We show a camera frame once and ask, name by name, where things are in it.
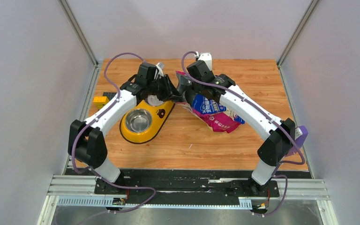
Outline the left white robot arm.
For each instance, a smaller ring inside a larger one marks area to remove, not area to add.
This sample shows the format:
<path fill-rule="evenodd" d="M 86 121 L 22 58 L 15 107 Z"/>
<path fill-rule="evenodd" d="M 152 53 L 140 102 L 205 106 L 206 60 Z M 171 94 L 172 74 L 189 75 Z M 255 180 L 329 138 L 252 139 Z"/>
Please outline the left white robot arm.
<path fill-rule="evenodd" d="M 74 120 L 70 125 L 69 156 L 105 178 L 107 188 L 114 194 L 124 190 L 125 181 L 120 178 L 120 169 L 108 158 L 105 136 L 119 120 L 149 98 L 165 103 L 180 96 L 163 67 L 161 62 L 156 65 L 141 63 L 137 73 L 117 87 L 116 94 L 106 105 L 85 120 Z"/>

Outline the colourful pet food bag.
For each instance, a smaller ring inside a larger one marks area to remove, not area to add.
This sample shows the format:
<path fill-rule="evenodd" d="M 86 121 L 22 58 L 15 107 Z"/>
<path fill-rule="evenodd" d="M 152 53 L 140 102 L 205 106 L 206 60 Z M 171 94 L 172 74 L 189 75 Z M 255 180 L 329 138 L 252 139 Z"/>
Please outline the colourful pet food bag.
<path fill-rule="evenodd" d="M 184 72 L 176 71 L 175 73 L 179 81 L 177 90 L 182 92 L 184 96 L 186 89 L 191 87 L 191 81 L 188 80 Z M 206 107 L 191 107 L 187 102 L 177 104 L 204 121 L 214 132 L 230 133 L 238 126 L 245 124 L 245 121 L 236 113 L 214 100 L 209 100 Z"/>

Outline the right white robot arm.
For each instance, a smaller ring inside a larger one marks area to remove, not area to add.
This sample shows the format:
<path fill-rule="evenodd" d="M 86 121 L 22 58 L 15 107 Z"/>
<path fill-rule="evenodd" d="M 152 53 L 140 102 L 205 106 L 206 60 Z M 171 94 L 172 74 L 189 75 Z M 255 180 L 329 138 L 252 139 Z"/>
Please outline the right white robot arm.
<path fill-rule="evenodd" d="M 232 110 L 263 139 L 264 142 L 257 151 L 260 161 L 249 182 L 250 192 L 262 195 L 267 191 L 267 182 L 280 161 L 296 147 L 294 121 L 290 118 L 282 120 L 263 109 L 229 76 L 214 75 L 203 60 L 193 62 L 183 70 L 199 93 Z"/>

